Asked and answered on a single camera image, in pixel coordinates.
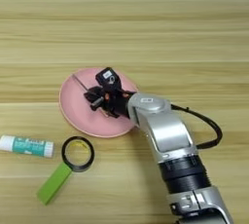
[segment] wooden table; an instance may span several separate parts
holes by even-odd
[[[53,159],[1,152],[0,223],[173,223],[139,130],[91,137],[92,168],[73,174],[50,205],[36,199],[63,141],[80,134],[59,111],[61,83],[108,65],[222,126],[222,144],[200,155],[235,223],[248,223],[248,17],[248,0],[0,0],[1,134],[55,142]],[[183,118],[196,141],[213,137]]]

